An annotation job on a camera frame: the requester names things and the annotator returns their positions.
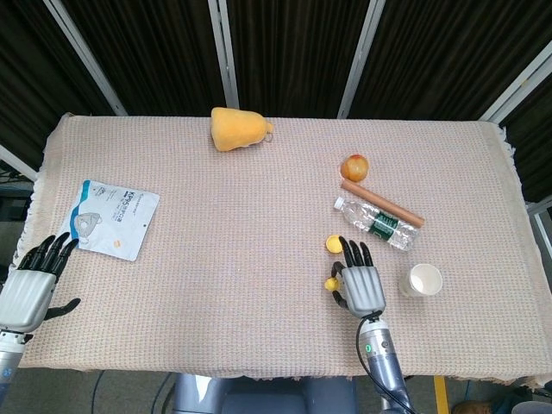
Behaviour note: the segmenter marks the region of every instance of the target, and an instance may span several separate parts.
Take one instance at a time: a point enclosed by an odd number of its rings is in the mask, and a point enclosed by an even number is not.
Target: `white package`
[[[78,248],[136,260],[159,202],[152,192],[87,179],[60,233],[78,238]]]

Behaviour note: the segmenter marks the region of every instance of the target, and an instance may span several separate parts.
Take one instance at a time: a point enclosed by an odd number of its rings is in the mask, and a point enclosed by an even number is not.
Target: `robot finger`
[[[341,275],[344,268],[345,266],[340,261],[335,262],[331,267],[331,277],[334,278],[338,273]]]
[[[42,261],[44,260],[44,256],[46,255],[46,252],[48,251],[48,248],[52,244],[52,242],[55,240],[55,235],[50,235],[49,237],[44,240],[41,245],[36,249],[36,252],[33,255],[33,258],[31,259],[31,262],[28,265],[29,270],[38,270],[39,267],[42,264]]]
[[[366,266],[372,267],[372,255],[370,254],[370,250],[368,249],[368,246],[364,244],[363,241],[361,241],[361,249],[362,253],[364,254],[364,263],[366,263]]]
[[[331,293],[331,296],[334,297],[334,300],[337,304],[339,304],[340,307],[343,309],[348,309],[347,301],[343,298],[343,296],[338,291],[333,291]]]
[[[54,243],[52,243],[52,246],[50,247],[50,250],[48,251],[46,258],[42,262],[41,272],[48,272],[48,273],[51,272],[52,265],[55,262],[55,260],[58,258],[58,253],[60,252],[61,248],[63,247],[63,243],[66,242],[68,237],[69,237],[69,232],[65,232],[63,235],[58,237]]]
[[[65,306],[60,306],[59,308],[49,308],[44,316],[44,320],[53,319],[55,317],[63,317],[69,312],[73,311],[78,304],[80,304],[80,298],[75,298]]]
[[[342,244],[343,255],[345,256],[345,262],[347,263],[347,266],[353,267],[354,260],[353,255],[351,254],[351,248],[348,246],[347,241],[342,236],[339,236],[339,242]]]
[[[361,254],[361,251],[359,250],[359,247],[352,240],[349,240],[348,244],[351,245],[351,250],[353,250],[354,265],[364,266],[364,260],[362,259],[362,254]]]
[[[19,264],[19,270],[28,270],[28,265],[30,265],[31,260],[35,256],[36,250],[38,250],[38,248],[31,248],[28,253],[25,254],[23,259],[21,260],[21,263]]]
[[[60,279],[60,275],[63,272],[63,269],[66,268],[67,261],[69,260],[69,256],[71,255],[71,252],[74,248],[76,248],[78,245],[78,239],[73,239],[69,241],[66,246],[61,250],[60,256],[56,259],[56,261],[52,265],[52,269],[50,270],[50,273],[53,273],[57,276],[56,283]]]

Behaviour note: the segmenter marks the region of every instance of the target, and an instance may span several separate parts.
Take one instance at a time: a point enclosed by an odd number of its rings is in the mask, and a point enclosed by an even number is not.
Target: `white pole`
[[[353,64],[348,73],[347,84],[343,91],[342,102],[337,112],[337,119],[347,118],[348,112],[351,110],[354,94],[361,81],[362,72],[364,71],[364,66],[366,65],[368,54],[370,53],[370,47],[372,47],[373,38],[376,35],[381,13],[385,5],[386,0],[372,0],[368,5],[361,35],[359,36],[359,42],[354,52]]]
[[[552,41],[522,70],[480,120],[501,123],[551,73]]]
[[[550,207],[552,207],[552,195],[549,195],[538,203],[529,204],[527,206],[527,214],[529,214],[530,216],[541,214]]]
[[[235,80],[234,52],[230,37],[230,24],[226,0],[209,0],[210,22],[215,36],[216,55],[223,81],[226,106],[240,109],[238,87]]]
[[[113,112],[119,116],[128,115],[127,110],[122,106],[115,90],[111,87],[109,80],[105,77],[102,68],[97,63],[96,58],[94,58],[92,51],[88,48],[85,39],[78,31],[77,26],[75,26],[61,0],[43,0],[43,2],[58,23],[58,26],[60,26],[63,34],[69,40],[69,43],[71,43],[72,48],[77,52],[77,55],[96,82],[97,87],[105,96]]]
[[[552,259],[552,244],[550,244],[549,235],[546,232],[546,229],[544,228],[543,220],[541,216],[538,214],[535,214],[534,218],[535,218],[536,227],[538,228],[538,231],[541,234],[541,237],[543,239],[544,248],[546,248],[546,251],[549,254],[549,258]]]
[[[25,177],[31,181],[36,181],[36,174],[38,173],[33,168],[25,164],[19,158],[17,158],[13,153],[8,151],[6,147],[0,145],[0,160],[3,160],[6,164],[16,169],[19,173],[23,174]]]

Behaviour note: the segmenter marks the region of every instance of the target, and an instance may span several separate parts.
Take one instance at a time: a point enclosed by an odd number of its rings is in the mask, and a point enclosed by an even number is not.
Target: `bottle label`
[[[398,220],[395,217],[388,216],[386,213],[380,212],[376,216],[376,219],[373,221],[373,224],[368,231],[381,237],[387,242],[395,232],[397,224]]]

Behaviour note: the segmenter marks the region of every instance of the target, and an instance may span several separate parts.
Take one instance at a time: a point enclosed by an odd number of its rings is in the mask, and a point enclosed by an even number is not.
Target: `black cable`
[[[469,394],[469,386],[471,384],[471,380],[469,379],[467,381],[467,385],[466,385],[466,392],[464,393],[464,401],[467,401],[467,395]]]
[[[171,401],[171,397],[174,394],[174,388],[176,387],[176,383],[172,384],[171,389],[169,390],[168,394],[165,397],[165,401],[163,401],[163,405],[161,406],[161,414],[166,414],[166,410],[169,408],[169,402]]]
[[[28,179],[6,179],[5,181],[0,181],[0,184],[30,183],[30,182],[31,181]]]
[[[166,382],[169,380],[171,375],[173,375],[173,373],[168,373],[165,379],[163,380],[163,382],[161,382],[159,390],[157,390],[157,393],[155,394],[154,402],[152,403],[152,410],[150,411],[151,414],[155,414],[155,403],[157,403],[157,399],[159,398],[161,391],[163,391],[163,387],[165,386]]]
[[[92,392],[91,414],[94,414],[94,401],[96,400],[97,386],[99,385],[100,379],[104,376],[104,374],[105,374],[105,370],[103,370],[103,371],[97,376],[96,384],[94,385],[94,391]]]
[[[356,354],[358,355],[359,357],[359,361],[361,362],[361,365],[362,367],[364,368],[364,370],[366,371],[366,373],[368,374],[368,377],[370,377],[370,379],[372,380],[372,382],[379,388],[381,389],[385,394],[387,394],[389,396],[389,398],[391,398],[394,402],[396,402],[398,405],[400,405],[401,407],[403,407],[403,409],[406,410],[406,412],[408,412],[409,414],[417,414],[412,408],[410,408],[408,405],[406,405],[405,403],[403,403],[402,401],[400,401],[397,397],[395,397],[387,388],[385,388],[383,386],[383,384],[381,384],[379,381],[377,381],[373,376],[372,376],[372,373],[370,372],[370,370],[368,369],[366,363],[364,362],[364,360],[362,359],[362,354],[361,354],[361,347],[360,347],[360,340],[361,340],[361,329],[362,329],[362,325],[364,325],[364,323],[368,320],[367,317],[363,317],[362,320],[361,320],[361,323],[359,323],[359,327],[357,328],[356,330]]]

